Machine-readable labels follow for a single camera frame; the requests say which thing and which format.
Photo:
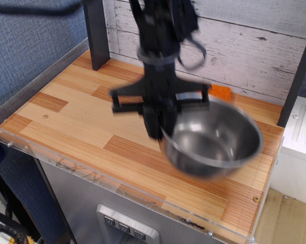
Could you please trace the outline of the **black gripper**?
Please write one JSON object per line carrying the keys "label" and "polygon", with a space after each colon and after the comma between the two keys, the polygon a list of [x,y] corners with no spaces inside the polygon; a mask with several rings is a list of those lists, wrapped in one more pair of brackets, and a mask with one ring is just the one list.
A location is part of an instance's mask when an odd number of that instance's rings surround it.
{"label": "black gripper", "polygon": [[145,74],[138,82],[109,92],[114,113],[143,113],[148,136],[160,139],[158,110],[162,110],[161,128],[171,135],[179,109],[209,106],[210,85],[176,76],[175,59],[180,58],[179,52],[163,56],[139,48],[137,55],[144,64]]}

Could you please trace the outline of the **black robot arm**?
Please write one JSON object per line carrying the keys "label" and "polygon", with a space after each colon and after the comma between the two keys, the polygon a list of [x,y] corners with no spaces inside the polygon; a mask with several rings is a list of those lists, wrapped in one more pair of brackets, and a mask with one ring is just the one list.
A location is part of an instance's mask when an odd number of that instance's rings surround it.
{"label": "black robot arm", "polygon": [[150,138],[161,140],[172,134],[177,115],[186,108],[209,106],[209,84],[186,81],[176,76],[175,61],[180,60],[184,40],[207,55],[203,45],[192,38],[198,16],[190,1],[130,1],[140,35],[137,51],[145,74],[138,82],[109,92],[113,112],[138,112]]}

